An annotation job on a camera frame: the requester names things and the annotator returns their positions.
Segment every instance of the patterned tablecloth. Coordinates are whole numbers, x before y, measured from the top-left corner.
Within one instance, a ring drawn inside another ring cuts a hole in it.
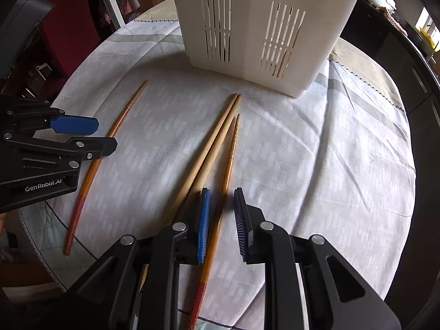
[[[242,187],[249,204],[294,235],[324,235],[385,297],[411,223],[415,171],[408,119],[383,69],[340,41],[309,90],[294,99],[193,68],[177,21],[133,21],[83,62],[54,106],[97,117],[95,135],[104,136],[145,79],[150,84],[118,131],[117,150],[94,180],[71,255],[64,256],[62,246],[77,192],[19,210],[63,289],[121,235],[158,231],[164,207],[225,100],[242,93],[230,193]],[[213,203],[230,133],[206,183]],[[69,135],[43,131],[38,137],[64,141]],[[85,161],[80,185],[88,167]],[[198,273],[198,267],[181,267],[183,325]],[[199,326],[262,329],[263,286],[263,265],[242,262],[229,202]]]

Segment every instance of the metal screw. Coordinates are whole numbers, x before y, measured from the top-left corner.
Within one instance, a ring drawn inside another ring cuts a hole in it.
[[[120,238],[120,243],[121,243],[123,246],[129,246],[129,245],[132,244],[134,241],[135,241],[135,239],[133,238],[133,236],[130,236],[130,235],[125,235],[125,236],[122,236],[122,237]]]
[[[78,168],[80,166],[80,164],[78,164],[76,161],[72,160],[72,161],[69,161],[69,166],[71,168]]]
[[[176,222],[175,224],[173,224],[172,228],[177,232],[181,232],[186,229],[186,224],[184,224],[183,222]]]
[[[315,243],[315,244],[318,244],[320,246],[321,244],[324,244],[325,239],[321,235],[313,235],[312,236],[312,242]]]
[[[269,221],[264,221],[260,223],[260,227],[263,230],[273,230],[274,229],[274,224],[272,222]]]

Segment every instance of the chopstick pair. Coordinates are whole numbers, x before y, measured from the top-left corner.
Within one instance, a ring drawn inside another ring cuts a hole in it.
[[[204,144],[200,153],[197,155],[197,158],[190,172],[188,173],[188,176],[177,192],[171,206],[167,208],[167,213],[162,221],[160,230],[172,224],[174,219],[177,217],[179,210],[194,202],[194,199],[202,191],[212,165],[214,164],[226,134],[229,131],[241,99],[241,94],[235,93],[232,96],[232,99],[224,109],[219,120],[217,121],[217,124],[210,133],[208,140]],[[141,288],[144,285],[147,272],[148,265],[145,265],[144,272],[142,273]]]

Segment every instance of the blue gripper pad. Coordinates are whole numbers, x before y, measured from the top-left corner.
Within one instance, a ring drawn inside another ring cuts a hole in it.
[[[93,134],[99,126],[100,124],[96,118],[77,117],[75,115],[60,115],[49,123],[49,128],[60,134]]]
[[[197,249],[197,259],[199,260],[199,263],[203,263],[206,254],[206,243],[208,242],[208,229],[210,228],[211,192],[206,189],[206,192],[202,191],[200,197],[203,197],[204,199],[199,224],[199,248]]]

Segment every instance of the wooden chopstick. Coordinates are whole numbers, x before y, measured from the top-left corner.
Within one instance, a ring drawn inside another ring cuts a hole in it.
[[[216,142],[217,136],[219,135],[219,133],[221,133],[221,130],[223,130],[222,127],[225,124],[225,120],[231,114],[231,111],[232,111],[232,108],[234,107],[234,105],[236,105],[234,110],[237,109],[239,102],[236,104],[236,101],[237,101],[238,97],[239,96],[237,94],[233,95],[232,100],[230,101],[230,103],[228,104],[226,109],[223,111],[220,119],[217,121],[217,124],[215,125],[213,131],[211,132],[206,144],[203,146],[202,151],[197,155],[197,159],[196,159],[194,165],[192,166],[192,169],[190,170],[187,178],[185,179],[179,192],[175,196],[175,199],[174,199],[172,205],[169,208],[167,208],[166,215],[165,215],[164,220],[162,221],[162,225],[161,225],[160,229],[165,228],[172,223],[176,213],[179,211],[179,209],[182,206],[183,202],[185,201],[188,193],[190,192],[190,189],[192,189],[191,186],[193,185],[194,180],[196,179],[197,175],[200,173],[201,168],[204,167],[202,165],[204,165],[205,159],[209,155],[210,150],[212,150],[213,144],[214,144],[214,142]]]
[[[206,286],[210,277],[211,268],[214,262],[214,254],[216,252],[217,243],[220,236],[220,229],[223,220],[223,210],[227,199],[229,190],[230,177],[232,175],[232,165],[234,164],[235,147],[237,145],[238,130],[240,129],[240,114],[237,115],[235,121],[234,134],[230,143],[229,158],[227,160],[226,170],[224,172],[223,181],[220,188],[219,198],[214,211],[214,220],[211,229],[210,240],[206,249],[205,262],[200,273],[199,283],[197,284],[196,295],[191,309],[190,318],[186,330],[195,330],[197,318],[203,303],[203,296],[205,295]]]
[[[301,26],[302,26],[303,19],[304,19],[304,13],[303,13],[303,15],[302,15],[302,18],[301,18],[300,24],[299,24],[299,26],[298,26],[298,30],[296,30],[295,39],[293,40],[291,50],[289,51],[289,55],[287,56],[287,61],[286,61],[286,63],[285,63],[285,67],[284,67],[284,69],[283,69],[282,72],[281,72],[281,77],[283,76],[285,69],[286,69],[287,66],[289,65],[290,57],[292,57],[292,50],[293,50],[293,48],[295,47],[295,45],[296,45],[296,40],[298,39],[298,36],[299,36],[299,34],[300,34],[300,30],[301,30]],[[282,68],[282,64],[280,65],[280,69],[278,70],[278,73],[277,73],[277,75],[276,75],[277,77],[278,77],[278,75],[279,75],[279,72],[281,71],[281,68]]]
[[[117,119],[113,123],[110,131],[107,133],[108,138],[111,138],[111,137],[113,138],[116,135],[120,125],[124,121],[129,110],[131,109],[131,107],[135,103],[136,99],[140,96],[140,94],[142,93],[144,88],[148,85],[148,82],[149,82],[149,80],[144,81],[142,83],[142,85],[139,87],[139,89],[135,92],[135,94],[131,97],[130,101],[127,103],[124,110],[119,114],[119,116],[117,117]],[[63,251],[65,255],[69,255],[70,250],[72,249],[73,238],[75,237],[76,226],[78,225],[78,221],[80,219],[81,211],[84,206],[87,194],[89,193],[90,186],[92,185],[93,179],[95,178],[96,173],[98,172],[98,168],[100,167],[101,161],[102,161],[102,158],[93,160],[92,164],[90,165],[90,168],[87,170],[87,175],[86,175],[84,182],[81,186],[81,190],[78,194],[78,198],[76,199],[76,204],[73,209],[73,214],[72,214],[72,218],[70,220],[69,229],[67,230],[67,236],[65,237],[64,251]]]
[[[229,127],[232,123],[232,120],[234,119],[234,114],[237,111],[241,98],[242,96],[241,94],[239,94],[237,96],[237,99],[234,101],[234,104],[232,105],[232,108],[230,109],[229,114],[227,115],[226,120],[224,121],[224,124],[222,125],[221,130],[217,135],[217,138],[215,139],[215,142],[211,147],[210,152],[208,153],[208,156],[206,157],[202,165],[202,168],[199,171],[199,174],[197,175],[197,178],[195,179],[193,185],[191,186],[191,189],[188,193],[188,196],[186,197],[183,208],[190,207],[191,205],[193,205],[195,203],[195,199],[199,196],[200,192],[202,191],[206,179],[208,178],[208,174],[210,173],[214,161],[216,160],[217,155],[221,149],[224,138],[226,137],[226,134],[229,131]]]

